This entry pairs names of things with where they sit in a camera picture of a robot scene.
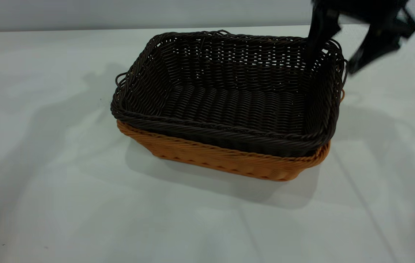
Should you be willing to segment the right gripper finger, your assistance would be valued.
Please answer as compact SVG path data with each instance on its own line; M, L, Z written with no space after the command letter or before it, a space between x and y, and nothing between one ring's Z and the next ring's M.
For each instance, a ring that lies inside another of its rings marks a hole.
M400 49L401 34L370 25L369 30L347 64L347 71L353 75L378 58Z
M311 67L323 46L341 27L338 19L340 12L329 3L313 3L312 20L308 37L306 38L306 65Z

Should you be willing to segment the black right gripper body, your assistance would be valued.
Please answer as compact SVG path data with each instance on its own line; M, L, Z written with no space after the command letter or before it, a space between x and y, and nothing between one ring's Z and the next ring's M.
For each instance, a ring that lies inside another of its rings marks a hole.
M415 31L415 22L409 17L406 20L398 18L407 4L406 0L313 0L313 3L329 3L340 14L398 32L403 37L410 37Z

